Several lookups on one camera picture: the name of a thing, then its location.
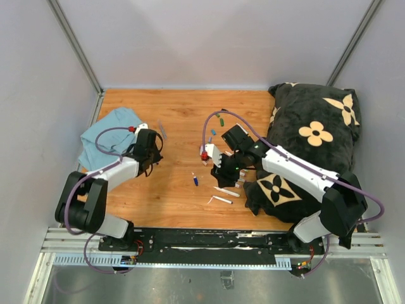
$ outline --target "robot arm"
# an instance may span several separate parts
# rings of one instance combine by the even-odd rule
[[[137,127],[135,135],[136,142],[128,147],[117,166],[105,170],[110,167],[108,165],[87,173],[72,172],[68,176],[55,211],[56,221],[65,222],[65,206],[73,187],[86,175],[91,174],[94,176],[85,180],[73,195],[68,210],[70,225],[85,232],[122,239],[124,243],[134,242],[134,224],[106,213],[106,202],[108,192],[143,173],[149,176],[148,168],[163,158],[160,155],[161,149],[156,145],[156,137],[161,139],[156,131],[148,129],[144,123]]]
[[[234,152],[232,156],[221,154],[214,144],[205,146],[208,156],[214,163],[211,175],[218,180],[219,187],[233,187],[239,178],[240,170],[261,164],[265,171],[285,177],[321,203],[320,211],[302,219],[294,227],[295,237],[303,243],[309,243],[330,233],[346,237],[367,209],[363,195],[326,178],[338,179],[360,189],[357,177],[351,172],[339,176],[336,172],[312,165],[277,146],[287,155],[284,157],[263,142],[254,142],[238,125],[224,133],[222,138]],[[298,165],[294,160],[315,169],[321,177]]]

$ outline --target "patterned cushion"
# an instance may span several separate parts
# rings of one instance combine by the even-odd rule
[[[340,174],[352,170],[354,143],[361,114],[353,89],[286,82],[269,88],[275,98],[267,140],[321,168]],[[260,208],[283,222],[299,222],[320,209],[320,203],[273,172],[258,170],[246,182],[246,207]]]

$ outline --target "light blue towel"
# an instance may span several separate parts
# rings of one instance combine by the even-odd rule
[[[79,163],[87,170],[93,171],[109,165],[117,159],[116,156],[107,155],[96,148],[96,137],[102,131],[112,127],[137,127],[142,121],[132,109],[117,108],[102,120],[96,122],[86,130],[80,138],[83,143],[83,153],[79,156]],[[112,130],[99,138],[99,145],[106,151],[122,154],[130,144],[135,142],[134,133],[126,130]]]

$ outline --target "wooden table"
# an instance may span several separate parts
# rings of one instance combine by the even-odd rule
[[[124,106],[132,108],[150,129],[158,132],[160,119],[168,136],[162,151],[164,159],[154,166],[153,173],[112,190],[108,194],[108,212],[131,220],[138,227],[287,230],[290,224],[263,211],[255,217],[245,208],[242,188],[229,188],[240,193],[240,198],[215,190],[216,179],[210,175],[212,163],[205,167],[199,156],[203,123],[210,113],[221,108],[233,111],[265,135],[273,105],[274,100],[266,91],[108,90],[99,119]],[[238,120],[230,115],[221,117],[225,126],[221,127],[219,118],[213,117],[208,130],[216,131],[213,143],[225,151],[229,149],[221,135]],[[206,140],[209,136],[212,135],[207,132]],[[198,178],[197,187],[192,172]],[[254,172],[246,178],[253,181]],[[207,204],[212,195],[234,203],[214,199]]]

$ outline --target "cable connector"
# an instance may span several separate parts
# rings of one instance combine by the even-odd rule
[[[208,152],[207,151],[203,151],[201,153],[201,160],[204,160],[204,161],[208,160]]]

